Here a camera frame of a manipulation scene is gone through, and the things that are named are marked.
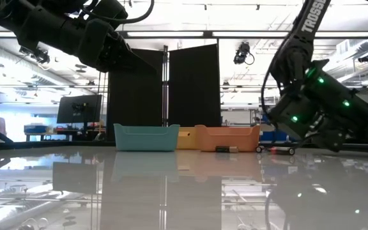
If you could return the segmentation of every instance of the orange plastic bin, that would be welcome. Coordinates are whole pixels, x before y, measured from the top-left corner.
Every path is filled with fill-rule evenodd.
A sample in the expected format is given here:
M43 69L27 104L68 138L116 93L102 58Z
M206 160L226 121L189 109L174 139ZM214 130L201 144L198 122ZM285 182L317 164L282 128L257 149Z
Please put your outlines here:
M195 127L180 127L177 150L198 150Z
M196 125L197 146L201 151L215 151L217 146L236 146L238 151L252 152L259 145L259 126L252 128Z

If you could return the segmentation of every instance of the computer monitor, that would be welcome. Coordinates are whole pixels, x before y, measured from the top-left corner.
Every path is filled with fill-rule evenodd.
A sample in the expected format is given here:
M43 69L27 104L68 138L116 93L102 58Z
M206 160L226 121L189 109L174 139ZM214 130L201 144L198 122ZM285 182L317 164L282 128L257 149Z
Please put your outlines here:
M56 123L100 121L101 95L66 96L61 98Z

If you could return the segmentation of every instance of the glossy tabletop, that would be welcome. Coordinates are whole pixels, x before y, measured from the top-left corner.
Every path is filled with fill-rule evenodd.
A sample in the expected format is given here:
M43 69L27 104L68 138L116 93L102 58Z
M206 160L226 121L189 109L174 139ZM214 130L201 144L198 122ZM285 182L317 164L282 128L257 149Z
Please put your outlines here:
M368 153L0 151L0 229L21 226L368 229Z

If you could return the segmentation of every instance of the wheel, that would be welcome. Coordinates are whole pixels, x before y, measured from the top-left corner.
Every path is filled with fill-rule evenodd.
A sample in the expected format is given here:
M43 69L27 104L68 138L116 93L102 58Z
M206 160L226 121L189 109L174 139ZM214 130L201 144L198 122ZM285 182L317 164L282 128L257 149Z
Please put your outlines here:
M257 153L262 153L262 150L263 150L263 148L262 148L262 147L260 147L260 146L256 147L256 149L255 149L255 151L256 151Z
M295 150L294 149L289 149L289 154L293 156L295 154Z

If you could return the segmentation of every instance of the battery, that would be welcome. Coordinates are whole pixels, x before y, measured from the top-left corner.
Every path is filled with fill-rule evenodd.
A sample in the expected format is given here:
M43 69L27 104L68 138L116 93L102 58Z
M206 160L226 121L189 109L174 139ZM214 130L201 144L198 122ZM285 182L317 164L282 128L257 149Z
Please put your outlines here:
M295 149L289 147L272 147L270 148L270 152L276 155L294 155Z

